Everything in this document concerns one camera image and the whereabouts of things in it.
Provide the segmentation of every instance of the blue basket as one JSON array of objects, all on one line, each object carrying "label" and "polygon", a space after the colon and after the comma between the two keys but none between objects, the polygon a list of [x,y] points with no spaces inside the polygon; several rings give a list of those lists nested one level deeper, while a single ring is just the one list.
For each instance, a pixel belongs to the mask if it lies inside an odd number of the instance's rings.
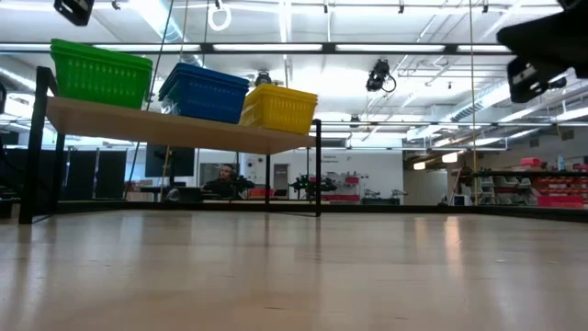
[{"label": "blue basket", "polygon": [[159,100],[175,115],[237,124],[249,81],[178,63],[159,91]]}]

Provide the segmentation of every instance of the shelf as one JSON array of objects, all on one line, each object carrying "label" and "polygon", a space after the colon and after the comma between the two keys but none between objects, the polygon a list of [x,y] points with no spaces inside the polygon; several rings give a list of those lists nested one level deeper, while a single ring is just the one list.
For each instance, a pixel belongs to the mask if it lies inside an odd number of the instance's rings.
[{"label": "shelf", "polygon": [[[451,171],[451,176],[457,176],[458,171]],[[460,179],[469,177],[588,177],[588,172],[576,171],[484,171],[461,174]]]},{"label": "shelf", "polygon": [[308,135],[247,128],[63,97],[48,97],[47,117],[59,133],[174,147],[276,154],[315,145],[315,138]]}]

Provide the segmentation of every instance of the fluorescent light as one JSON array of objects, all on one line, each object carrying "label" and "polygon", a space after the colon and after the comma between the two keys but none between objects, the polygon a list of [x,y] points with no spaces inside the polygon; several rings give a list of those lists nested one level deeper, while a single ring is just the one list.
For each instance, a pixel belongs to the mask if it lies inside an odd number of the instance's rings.
[{"label": "fluorescent light", "polygon": [[505,122],[505,123],[498,123],[498,126],[501,127],[548,127],[551,126],[550,123],[517,123],[517,122]]},{"label": "fluorescent light", "polygon": [[451,140],[451,139],[449,139],[449,138],[445,138],[445,139],[443,139],[443,140],[440,140],[440,141],[438,141],[438,142],[434,143],[434,146],[436,146],[436,147],[441,147],[441,146],[445,146],[445,145],[447,145],[447,144],[450,144],[450,143],[452,143],[452,142],[453,142],[453,140]]},{"label": "fluorescent light", "polygon": [[49,43],[0,43],[0,51],[49,51]]},{"label": "fluorescent light", "polygon": [[525,137],[526,135],[528,135],[530,133],[533,133],[533,132],[536,132],[536,131],[538,131],[538,129],[531,129],[531,130],[527,130],[527,131],[522,131],[522,132],[519,132],[519,133],[515,133],[515,134],[513,134],[512,136],[510,136],[508,138],[510,138],[510,139],[521,138],[521,137]]},{"label": "fluorescent light", "polygon": [[9,97],[6,99],[5,113],[20,118],[30,119],[33,114],[33,108],[31,106],[21,104],[20,102],[15,101]]},{"label": "fluorescent light", "polygon": [[[26,126],[26,125],[22,125],[22,124],[18,124],[18,123],[10,123],[8,125],[11,126],[11,127],[15,127],[15,128],[19,128],[19,129],[24,129],[24,130],[30,131],[30,127],[29,126]],[[48,129],[48,128],[43,128],[43,131],[45,133],[54,134],[54,132],[51,129]]]},{"label": "fluorescent light", "polygon": [[373,45],[373,44],[341,44],[335,45],[336,51],[443,51],[445,45]]},{"label": "fluorescent light", "polygon": [[569,110],[561,115],[554,116],[552,119],[555,121],[573,120],[588,115],[588,108],[580,108],[576,110]]},{"label": "fluorescent light", "polygon": [[22,124],[18,124],[18,123],[10,123],[8,124],[11,127],[15,127],[15,128],[19,128],[19,129],[25,129],[25,130],[29,130],[30,131],[30,127],[26,126],[26,125],[22,125]]},{"label": "fluorescent light", "polygon": [[425,168],[424,162],[419,162],[413,165],[414,170],[423,170]]},{"label": "fluorescent light", "polygon": [[[109,51],[159,51],[162,47],[156,44],[98,44],[95,47]],[[185,44],[164,44],[163,51],[200,51],[200,45]]]},{"label": "fluorescent light", "polygon": [[476,140],[476,146],[483,146],[491,143],[496,143],[500,141],[502,138],[482,138]]},{"label": "fluorescent light", "polygon": [[561,127],[587,127],[588,122],[563,122],[558,125]]},{"label": "fluorescent light", "polygon": [[506,121],[511,121],[511,120],[518,120],[518,119],[522,119],[523,117],[525,117],[526,115],[530,114],[533,112],[533,109],[525,109],[525,110],[520,110],[517,111],[514,114],[508,115],[506,117],[503,117],[501,119],[499,119],[499,122],[506,122]]},{"label": "fluorescent light", "polygon": [[458,161],[458,154],[445,154],[441,156],[441,160],[443,161],[443,163],[456,163]]},{"label": "fluorescent light", "polygon": [[505,52],[510,50],[503,46],[503,45],[459,45],[458,52],[471,52],[473,51],[480,51],[480,52]]},{"label": "fluorescent light", "polygon": [[215,51],[322,51],[321,44],[218,44]]}]

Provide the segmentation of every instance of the wire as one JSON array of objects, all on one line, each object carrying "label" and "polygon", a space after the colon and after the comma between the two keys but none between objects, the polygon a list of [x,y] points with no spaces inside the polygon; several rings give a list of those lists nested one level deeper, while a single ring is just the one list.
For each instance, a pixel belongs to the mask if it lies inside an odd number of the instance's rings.
[{"label": "wire", "polygon": [[[182,62],[182,53],[184,52],[184,41],[186,41],[186,23],[187,23],[187,5],[188,5],[188,0],[186,0],[186,8],[184,9],[184,26],[182,27],[182,44],[180,45],[180,62]],[[169,161],[169,153],[170,152],[170,146],[167,145],[165,148],[165,162],[164,162],[164,171],[162,172],[162,178],[161,178],[161,187],[159,188],[159,196],[163,197],[164,196],[164,178],[165,178],[165,173],[167,172],[167,162]]]},{"label": "wire", "polygon": [[[151,90],[149,91],[149,100],[147,101],[147,109],[145,111],[149,111],[149,107],[151,106],[151,98],[152,98],[152,94],[153,94],[153,89],[155,88],[155,79],[157,78],[157,69],[159,68],[159,62],[162,59],[162,53],[164,51],[164,44],[165,44],[165,36],[167,35],[167,28],[169,28],[169,21],[172,18],[172,8],[174,8],[174,1],[175,0],[171,0],[170,4],[169,4],[169,12],[167,13],[167,20],[165,21],[165,29],[164,29],[164,34],[162,35],[162,43],[161,46],[159,48],[159,54],[157,54],[157,62],[155,63],[155,69],[153,70],[153,79],[151,81]],[[130,166],[130,174],[129,174],[129,180],[127,181],[127,187],[125,187],[125,194],[123,196],[123,199],[125,200],[127,198],[127,194],[129,193],[129,188],[130,188],[130,181],[132,180],[132,174],[135,171],[135,165],[137,163],[137,153],[139,152],[139,145],[141,144],[141,142],[137,142],[137,147],[135,147],[135,155],[132,158],[132,165]]]}]

